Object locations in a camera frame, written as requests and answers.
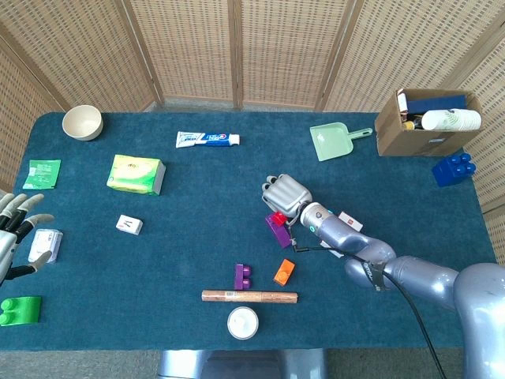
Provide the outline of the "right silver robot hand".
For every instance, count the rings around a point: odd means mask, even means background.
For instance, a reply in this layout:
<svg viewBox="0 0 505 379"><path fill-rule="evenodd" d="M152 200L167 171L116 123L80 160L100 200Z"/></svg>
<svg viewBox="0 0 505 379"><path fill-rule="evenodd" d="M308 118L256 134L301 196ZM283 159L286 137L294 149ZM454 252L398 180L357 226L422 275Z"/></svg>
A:
<svg viewBox="0 0 505 379"><path fill-rule="evenodd" d="M312 194L288 174L267 176L262 184L262 200L273 211L296 218L302 206L312 203Z"/></svg>

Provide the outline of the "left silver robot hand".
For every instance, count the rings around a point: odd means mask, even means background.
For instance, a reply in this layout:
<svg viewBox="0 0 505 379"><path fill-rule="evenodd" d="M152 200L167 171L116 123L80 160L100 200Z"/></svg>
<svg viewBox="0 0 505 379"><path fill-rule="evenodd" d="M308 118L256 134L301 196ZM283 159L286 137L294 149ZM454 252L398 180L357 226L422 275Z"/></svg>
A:
<svg viewBox="0 0 505 379"><path fill-rule="evenodd" d="M23 239L39 224L54 220L51 214L26 215L42 200L37 193L28 197L24 193L7 193L1 199L1 284L21 276L38 272L50 259L51 251L41 253L27 265L13 267L14 254Z"/></svg>

